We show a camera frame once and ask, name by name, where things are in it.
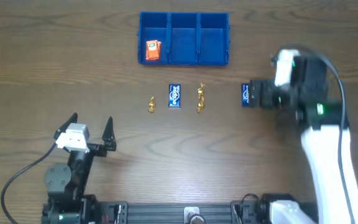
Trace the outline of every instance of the blue tray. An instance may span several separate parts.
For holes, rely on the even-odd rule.
[[[145,65],[227,65],[229,14],[140,12],[139,63]],[[161,41],[161,59],[146,61],[146,42]]]

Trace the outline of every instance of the wood grain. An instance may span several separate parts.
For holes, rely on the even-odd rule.
[[[138,64],[139,11],[230,12],[229,65]],[[358,1],[0,0],[0,193],[77,112],[93,142],[114,119],[117,152],[95,158],[86,189],[100,200],[230,202],[249,192],[314,200],[296,126],[240,105],[240,84],[270,78],[270,54],[287,43],[322,50],[338,66],[358,180]],[[206,108],[197,114],[201,81]],[[182,84],[180,110],[166,107],[169,83]],[[67,158],[55,150],[10,186],[7,207],[19,223],[40,222],[44,172]],[[8,223],[1,206],[0,223]]]

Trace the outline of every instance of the green led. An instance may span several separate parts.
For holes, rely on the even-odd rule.
[[[321,103],[317,104],[317,114],[323,115],[324,114],[324,106]]]

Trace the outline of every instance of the wooden surface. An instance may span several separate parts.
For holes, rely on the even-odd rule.
[[[139,11],[229,12],[229,65],[138,64]],[[92,142],[114,119],[117,152],[95,158],[86,189],[99,200],[230,202],[249,192],[314,200],[295,126],[240,103],[240,84],[272,77],[270,54],[287,43],[322,50],[339,67],[358,180],[358,1],[0,0],[0,193],[77,112]],[[182,84],[179,110],[167,108],[169,83]],[[39,223],[45,170],[67,159],[54,150],[10,186],[7,207],[19,223]],[[0,223],[8,223],[1,206]]]

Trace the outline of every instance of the tabletop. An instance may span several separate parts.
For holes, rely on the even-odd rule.
[[[229,64],[139,64],[140,11],[228,12]],[[358,181],[358,1],[0,0],[0,194],[77,112],[91,142],[101,143],[114,120],[117,151],[95,157],[86,187],[100,201],[231,202],[250,192],[314,201],[296,125],[241,106],[241,83],[272,78],[270,55],[290,43],[326,53],[339,68]],[[179,110],[168,108],[169,83],[181,83]],[[67,159],[55,149],[8,188],[19,223],[40,222],[45,171]],[[0,223],[8,223],[1,205]]]

